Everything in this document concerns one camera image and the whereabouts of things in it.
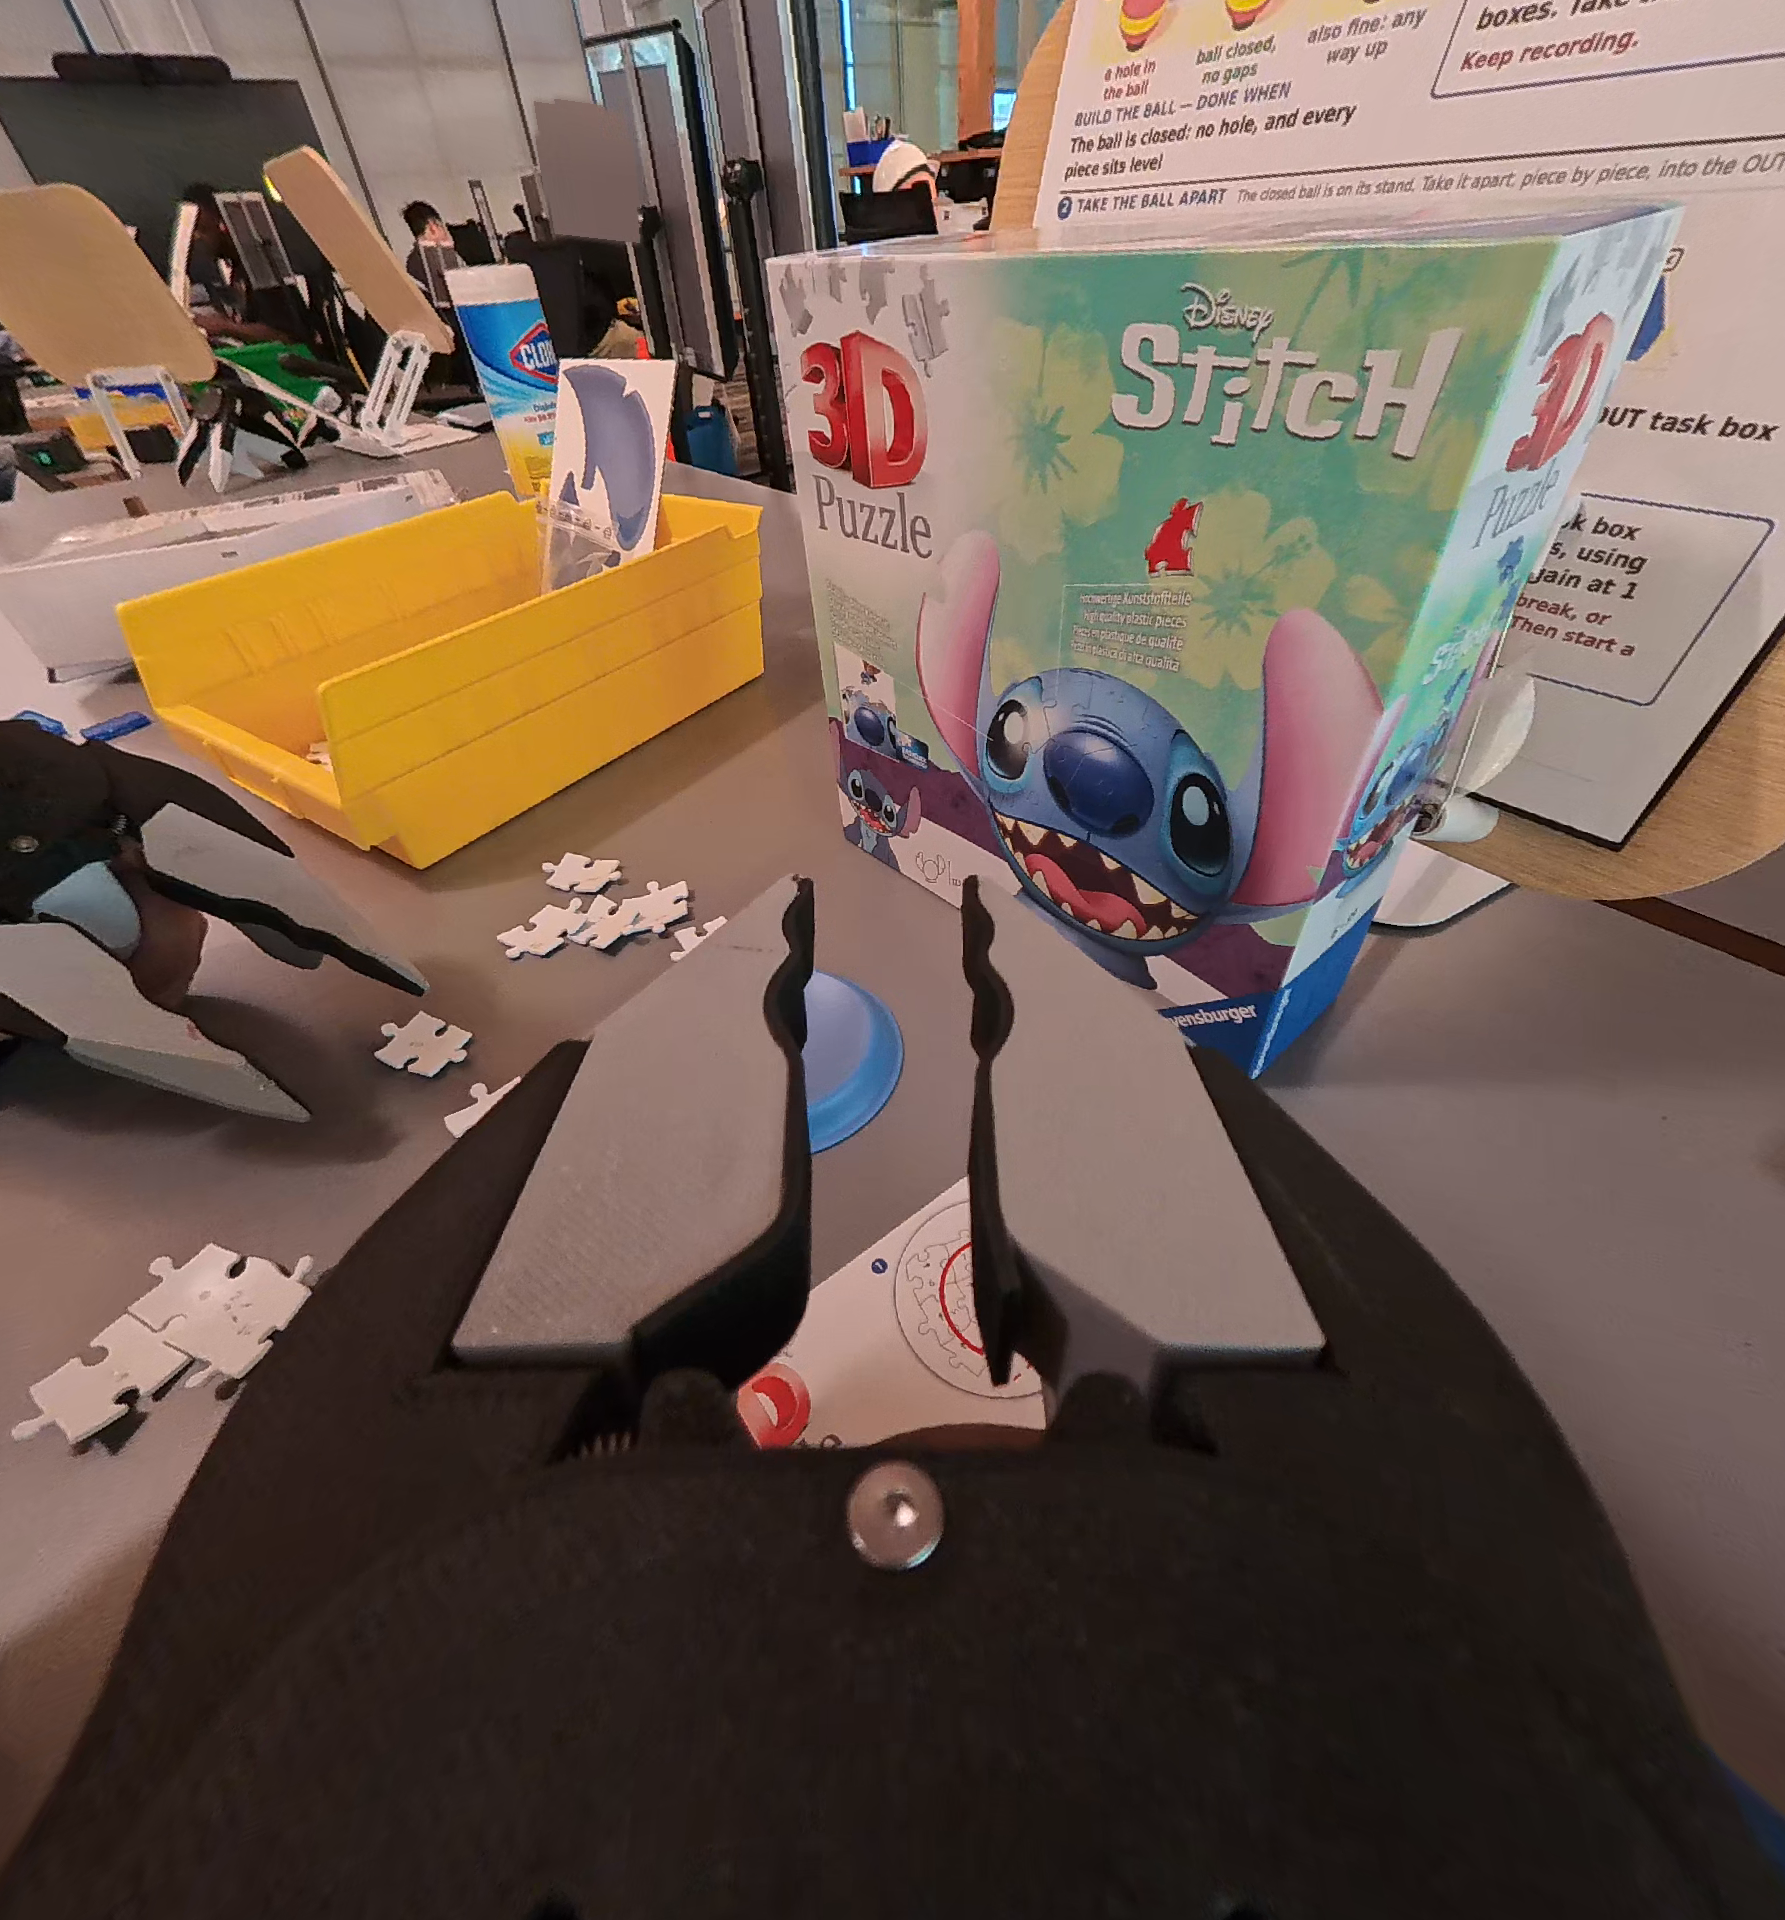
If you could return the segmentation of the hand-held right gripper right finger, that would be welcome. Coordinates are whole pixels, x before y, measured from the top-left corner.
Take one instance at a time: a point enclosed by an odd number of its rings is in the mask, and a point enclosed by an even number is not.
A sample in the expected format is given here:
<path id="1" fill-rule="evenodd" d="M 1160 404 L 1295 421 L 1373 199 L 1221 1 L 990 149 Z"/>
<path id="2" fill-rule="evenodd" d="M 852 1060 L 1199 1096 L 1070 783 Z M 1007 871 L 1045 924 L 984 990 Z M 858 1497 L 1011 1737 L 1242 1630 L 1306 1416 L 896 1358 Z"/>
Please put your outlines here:
<path id="1" fill-rule="evenodd" d="M 1161 1387 L 1327 1338 L 1201 1067 L 1140 992 L 1011 897 L 961 892 L 972 994 L 972 1301 L 984 1369 Z"/>

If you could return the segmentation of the blue round puzzle stand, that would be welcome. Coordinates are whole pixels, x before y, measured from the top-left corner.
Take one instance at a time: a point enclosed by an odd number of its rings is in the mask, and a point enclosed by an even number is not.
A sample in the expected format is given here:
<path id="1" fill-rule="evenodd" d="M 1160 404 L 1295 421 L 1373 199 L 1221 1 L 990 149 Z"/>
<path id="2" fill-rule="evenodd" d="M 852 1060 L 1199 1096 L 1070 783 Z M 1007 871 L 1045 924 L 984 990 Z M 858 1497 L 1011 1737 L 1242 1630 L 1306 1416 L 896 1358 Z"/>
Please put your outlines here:
<path id="1" fill-rule="evenodd" d="M 864 984 L 814 970 L 803 989 L 807 1147 L 829 1150 L 886 1107 L 905 1068 L 902 1030 Z"/>

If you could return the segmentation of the colourful puzzle box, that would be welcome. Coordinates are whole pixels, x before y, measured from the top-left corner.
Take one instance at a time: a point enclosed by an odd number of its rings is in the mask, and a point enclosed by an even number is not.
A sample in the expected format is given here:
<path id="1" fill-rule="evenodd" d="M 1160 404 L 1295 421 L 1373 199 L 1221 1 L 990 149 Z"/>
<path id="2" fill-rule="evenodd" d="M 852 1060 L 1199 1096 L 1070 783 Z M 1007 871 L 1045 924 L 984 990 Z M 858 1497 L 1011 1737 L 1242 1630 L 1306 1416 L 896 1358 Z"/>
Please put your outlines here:
<path id="1" fill-rule="evenodd" d="M 1677 223 L 770 260 L 842 838 L 1259 1075 L 1447 790 Z"/>

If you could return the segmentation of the printed instruction leaflet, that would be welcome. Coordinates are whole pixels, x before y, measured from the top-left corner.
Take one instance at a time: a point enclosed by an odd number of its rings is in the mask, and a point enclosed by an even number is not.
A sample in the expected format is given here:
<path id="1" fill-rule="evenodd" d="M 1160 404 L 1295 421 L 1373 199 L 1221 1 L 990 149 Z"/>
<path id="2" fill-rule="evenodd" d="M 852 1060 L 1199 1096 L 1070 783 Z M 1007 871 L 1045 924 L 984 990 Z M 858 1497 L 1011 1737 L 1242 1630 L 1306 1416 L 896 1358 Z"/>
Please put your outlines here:
<path id="1" fill-rule="evenodd" d="M 958 1179 L 813 1287 L 797 1331 L 736 1396 L 763 1448 L 858 1448 L 944 1429 L 1047 1426 L 1025 1361 L 996 1384 Z"/>

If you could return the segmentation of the white flat box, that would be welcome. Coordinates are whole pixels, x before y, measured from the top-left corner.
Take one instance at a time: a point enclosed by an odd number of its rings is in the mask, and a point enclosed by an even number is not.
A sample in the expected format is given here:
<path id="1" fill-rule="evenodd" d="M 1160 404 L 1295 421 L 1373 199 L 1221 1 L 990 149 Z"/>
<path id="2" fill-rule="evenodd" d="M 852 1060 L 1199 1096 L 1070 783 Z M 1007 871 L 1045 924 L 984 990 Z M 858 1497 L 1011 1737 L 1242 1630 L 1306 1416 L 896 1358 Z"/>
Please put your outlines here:
<path id="1" fill-rule="evenodd" d="M 459 502 L 436 468 L 77 526 L 0 567 L 0 617 L 49 684 L 125 665 L 116 609 Z"/>

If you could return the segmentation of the yellow plastic bin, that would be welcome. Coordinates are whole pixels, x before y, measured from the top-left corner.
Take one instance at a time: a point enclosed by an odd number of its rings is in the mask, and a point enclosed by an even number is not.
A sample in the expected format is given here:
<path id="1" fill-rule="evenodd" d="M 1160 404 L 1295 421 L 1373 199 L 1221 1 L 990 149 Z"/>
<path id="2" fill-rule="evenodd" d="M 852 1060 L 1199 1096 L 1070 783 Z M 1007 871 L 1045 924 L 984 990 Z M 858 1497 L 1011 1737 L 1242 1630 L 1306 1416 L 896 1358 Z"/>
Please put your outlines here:
<path id="1" fill-rule="evenodd" d="M 761 506 L 541 588 L 506 493 L 115 609 L 146 700 L 265 803 L 425 869 L 763 674 Z"/>

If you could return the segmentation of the joined white jigsaw section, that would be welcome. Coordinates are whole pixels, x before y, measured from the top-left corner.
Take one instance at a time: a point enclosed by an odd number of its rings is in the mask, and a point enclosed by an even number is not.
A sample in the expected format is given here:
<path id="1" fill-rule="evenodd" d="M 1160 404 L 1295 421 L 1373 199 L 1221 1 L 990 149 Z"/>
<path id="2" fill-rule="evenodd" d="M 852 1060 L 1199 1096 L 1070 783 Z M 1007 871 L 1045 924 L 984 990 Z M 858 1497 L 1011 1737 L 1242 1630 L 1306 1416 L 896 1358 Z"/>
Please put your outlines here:
<path id="1" fill-rule="evenodd" d="M 83 1356 L 28 1387 L 32 1414 L 15 1441 L 57 1432 L 85 1444 L 146 1409 L 168 1387 L 242 1381 L 311 1298 L 318 1266 L 241 1256 L 208 1244 L 149 1264 L 152 1287 L 88 1338 Z"/>

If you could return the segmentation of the clear acrylic stand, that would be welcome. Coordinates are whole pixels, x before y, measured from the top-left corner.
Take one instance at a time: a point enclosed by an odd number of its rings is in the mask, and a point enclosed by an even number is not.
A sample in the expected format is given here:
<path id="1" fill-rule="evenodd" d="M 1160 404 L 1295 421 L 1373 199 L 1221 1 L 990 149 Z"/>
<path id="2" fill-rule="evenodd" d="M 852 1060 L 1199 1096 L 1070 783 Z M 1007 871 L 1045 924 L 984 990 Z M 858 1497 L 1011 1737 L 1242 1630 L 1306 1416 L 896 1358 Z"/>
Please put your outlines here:
<path id="1" fill-rule="evenodd" d="M 111 455 L 139 479 L 152 463 L 177 459 L 192 428 L 183 384 L 165 366 L 90 370 L 83 384 L 97 410 Z"/>
<path id="2" fill-rule="evenodd" d="M 356 449 L 384 457 L 407 447 L 408 415 L 430 356 L 422 330 L 398 329 L 384 339 L 366 396 L 352 415 Z"/>

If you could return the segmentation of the white board holder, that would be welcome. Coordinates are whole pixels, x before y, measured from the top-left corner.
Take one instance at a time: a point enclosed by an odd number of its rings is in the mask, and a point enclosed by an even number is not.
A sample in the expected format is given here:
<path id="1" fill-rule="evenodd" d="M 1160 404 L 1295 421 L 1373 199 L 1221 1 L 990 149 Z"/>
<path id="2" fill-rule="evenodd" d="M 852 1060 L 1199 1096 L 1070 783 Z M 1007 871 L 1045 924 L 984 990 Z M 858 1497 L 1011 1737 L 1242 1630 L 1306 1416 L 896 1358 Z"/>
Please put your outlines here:
<path id="1" fill-rule="evenodd" d="M 1521 668 L 1498 668 L 1475 690 L 1455 723 L 1454 744 L 1425 780 L 1415 830 L 1394 861 L 1373 917 L 1377 930 L 1435 930 L 1509 887 L 1508 879 L 1464 861 L 1457 851 L 1498 824 L 1498 807 L 1484 801 L 1481 788 L 1518 759 L 1531 713 L 1534 679 Z"/>

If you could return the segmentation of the black tool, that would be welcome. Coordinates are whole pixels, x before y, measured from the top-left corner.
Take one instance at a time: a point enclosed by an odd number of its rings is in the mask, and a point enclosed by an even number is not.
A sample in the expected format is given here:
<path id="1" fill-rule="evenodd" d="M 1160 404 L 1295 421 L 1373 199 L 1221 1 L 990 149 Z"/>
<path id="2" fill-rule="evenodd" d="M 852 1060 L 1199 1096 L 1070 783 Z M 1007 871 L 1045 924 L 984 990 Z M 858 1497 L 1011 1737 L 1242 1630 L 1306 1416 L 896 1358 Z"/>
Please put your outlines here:
<path id="1" fill-rule="evenodd" d="M 334 421 L 322 410 L 227 361 L 214 366 L 187 410 L 177 452 L 179 482 L 201 477 L 215 493 L 239 477 L 304 473 L 309 449 L 338 440 Z"/>

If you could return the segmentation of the clear bag of blue parts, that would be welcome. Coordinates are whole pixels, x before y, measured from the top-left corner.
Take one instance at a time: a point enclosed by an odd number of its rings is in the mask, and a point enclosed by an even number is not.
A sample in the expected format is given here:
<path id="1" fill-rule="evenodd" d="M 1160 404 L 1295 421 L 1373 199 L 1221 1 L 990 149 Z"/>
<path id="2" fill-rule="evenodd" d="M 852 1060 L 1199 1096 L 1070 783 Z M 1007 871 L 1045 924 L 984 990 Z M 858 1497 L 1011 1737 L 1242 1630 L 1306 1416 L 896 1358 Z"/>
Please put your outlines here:
<path id="1" fill-rule="evenodd" d="M 542 592 L 653 551 L 674 372 L 668 360 L 560 361 L 538 506 Z"/>

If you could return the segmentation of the wipes canister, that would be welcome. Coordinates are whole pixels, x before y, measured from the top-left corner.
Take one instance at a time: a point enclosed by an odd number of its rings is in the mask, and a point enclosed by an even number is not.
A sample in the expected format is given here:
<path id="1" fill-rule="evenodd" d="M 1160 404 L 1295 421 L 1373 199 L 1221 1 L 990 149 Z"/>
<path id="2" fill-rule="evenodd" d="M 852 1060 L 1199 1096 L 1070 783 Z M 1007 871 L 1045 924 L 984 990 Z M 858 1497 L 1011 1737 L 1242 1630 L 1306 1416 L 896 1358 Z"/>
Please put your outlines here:
<path id="1" fill-rule="evenodd" d="M 448 296 L 514 491 L 534 502 L 549 482 L 557 356 L 534 275 L 518 263 L 455 267 Z"/>

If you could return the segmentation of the dark room divider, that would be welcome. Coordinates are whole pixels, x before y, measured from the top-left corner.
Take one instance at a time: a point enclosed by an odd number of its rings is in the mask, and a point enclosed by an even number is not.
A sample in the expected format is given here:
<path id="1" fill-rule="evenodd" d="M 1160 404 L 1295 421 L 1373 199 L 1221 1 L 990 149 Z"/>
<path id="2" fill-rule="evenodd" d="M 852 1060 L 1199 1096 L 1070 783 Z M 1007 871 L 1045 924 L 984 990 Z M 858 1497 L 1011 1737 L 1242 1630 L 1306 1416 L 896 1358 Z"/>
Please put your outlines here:
<path id="1" fill-rule="evenodd" d="M 756 170 L 748 210 L 761 260 L 837 242 L 817 5 L 809 1 L 579 3 L 594 103 L 626 116 L 642 248 L 677 357 L 719 381 L 739 372 L 744 296 L 728 175 Z"/>

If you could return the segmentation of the wooden board with instruction sheet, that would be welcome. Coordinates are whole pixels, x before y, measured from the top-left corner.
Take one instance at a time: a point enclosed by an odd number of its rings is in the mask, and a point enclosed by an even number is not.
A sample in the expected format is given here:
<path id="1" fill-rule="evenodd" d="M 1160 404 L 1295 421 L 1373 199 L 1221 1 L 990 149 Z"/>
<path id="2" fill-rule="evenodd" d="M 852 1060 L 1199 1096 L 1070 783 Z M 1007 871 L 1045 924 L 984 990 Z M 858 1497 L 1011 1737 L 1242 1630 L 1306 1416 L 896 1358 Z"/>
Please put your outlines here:
<path id="1" fill-rule="evenodd" d="M 1595 900 L 1785 842 L 1785 1 L 1028 3 L 998 225 L 1682 205 L 1519 650 L 1534 722 L 1479 842 Z"/>

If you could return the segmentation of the dark wall screen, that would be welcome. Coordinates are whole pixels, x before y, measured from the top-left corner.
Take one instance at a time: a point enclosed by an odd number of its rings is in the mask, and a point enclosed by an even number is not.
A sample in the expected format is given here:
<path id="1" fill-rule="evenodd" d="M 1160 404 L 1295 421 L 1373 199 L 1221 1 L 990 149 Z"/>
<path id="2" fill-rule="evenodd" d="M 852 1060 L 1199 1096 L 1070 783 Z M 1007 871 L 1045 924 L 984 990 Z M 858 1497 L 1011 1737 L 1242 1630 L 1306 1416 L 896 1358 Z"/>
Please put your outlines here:
<path id="1" fill-rule="evenodd" d="M 77 184 L 148 237 L 184 184 L 255 188 L 270 157 L 324 147 L 297 81 L 215 55 L 55 53 L 48 75 L 0 75 L 0 123 L 37 183 Z"/>

